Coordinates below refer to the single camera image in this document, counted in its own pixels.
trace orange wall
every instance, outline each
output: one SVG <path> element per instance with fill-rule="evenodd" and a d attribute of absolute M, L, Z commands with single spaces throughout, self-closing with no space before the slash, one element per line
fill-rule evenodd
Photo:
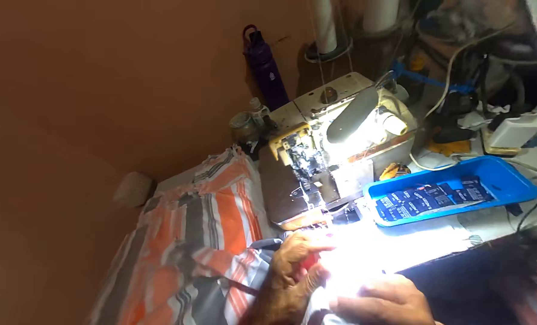
<path fill-rule="evenodd" d="M 0 109 L 0 325 L 83 322 L 139 214 L 120 177 Z"/>
<path fill-rule="evenodd" d="M 251 96 L 246 24 L 272 44 L 295 97 L 312 39 L 306 4 L 0 0 L 0 107 L 121 171 L 163 179 L 231 143 L 230 117 Z"/>

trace hand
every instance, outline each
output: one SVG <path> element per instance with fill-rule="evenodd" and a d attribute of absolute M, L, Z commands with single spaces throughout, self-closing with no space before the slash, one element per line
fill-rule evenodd
<path fill-rule="evenodd" d="M 435 325 L 427 299 L 402 275 L 387 275 L 359 291 L 360 298 L 339 297 L 331 310 L 356 323 Z"/>
<path fill-rule="evenodd" d="M 259 296 L 240 324 L 300 324 L 311 294 L 330 277 L 321 264 L 309 270 L 301 263 L 313 254 L 335 247 L 299 231 L 272 258 Z"/>

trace clutter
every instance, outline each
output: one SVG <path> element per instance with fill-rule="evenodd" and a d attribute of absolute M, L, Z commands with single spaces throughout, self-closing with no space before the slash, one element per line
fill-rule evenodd
<path fill-rule="evenodd" d="M 258 129 L 252 118 L 252 114 L 249 112 L 240 112 L 236 114 L 230 119 L 229 126 L 232 138 L 237 144 L 256 142 L 259 139 Z"/>
<path fill-rule="evenodd" d="M 387 179 L 392 179 L 407 174 L 411 174 L 409 167 L 392 162 L 391 165 L 385 168 L 385 171 L 379 177 L 379 181 L 385 181 Z"/>

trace water bottle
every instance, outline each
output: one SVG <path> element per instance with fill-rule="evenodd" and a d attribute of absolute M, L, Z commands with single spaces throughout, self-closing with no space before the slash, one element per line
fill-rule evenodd
<path fill-rule="evenodd" d="M 248 35 L 247 31 L 253 28 L 254 32 Z M 285 85 L 282 83 L 281 74 L 278 72 L 277 63 L 272 57 L 272 51 L 263 35 L 254 25 L 246 26 L 243 30 L 244 52 L 250 65 L 256 83 L 265 97 L 270 111 L 289 102 Z"/>

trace clothing label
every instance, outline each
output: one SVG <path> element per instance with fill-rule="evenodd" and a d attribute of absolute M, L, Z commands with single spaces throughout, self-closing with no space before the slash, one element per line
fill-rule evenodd
<path fill-rule="evenodd" d="M 435 200 L 437 201 L 437 204 L 440 208 L 453 205 L 453 201 L 449 198 L 449 196 L 438 196 L 435 197 Z"/>
<path fill-rule="evenodd" d="M 491 201 L 493 200 L 493 196 L 491 196 L 489 193 L 487 193 L 487 190 L 481 186 L 475 186 L 467 188 L 467 192 L 469 195 L 474 198 L 476 201 Z"/>
<path fill-rule="evenodd" d="M 479 176 L 461 176 L 461 184 L 463 188 L 475 187 L 475 185 L 481 186 Z"/>
<path fill-rule="evenodd" d="M 381 218 L 386 221 L 396 221 L 403 218 L 411 218 L 412 215 L 405 206 L 394 206 L 392 208 L 385 208 L 382 205 L 377 205 L 377 212 Z"/>
<path fill-rule="evenodd" d="M 422 212 L 439 208 L 437 200 L 431 197 L 416 199 L 415 201 L 406 203 L 405 206 L 409 210 L 410 214 L 415 216 Z"/>
<path fill-rule="evenodd" d="M 443 192 L 449 196 L 452 195 L 453 192 L 455 192 L 447 183 L 439 184 L 438 187 L 440 187 Z"/>
<path fill-rule="evenodd" d="M 377 200 L 377 205 L 384 206 L 385 208 L 389 209 L 395 206 L 393 202 L 388 197 L 384 197 L 380 200 Z"/>

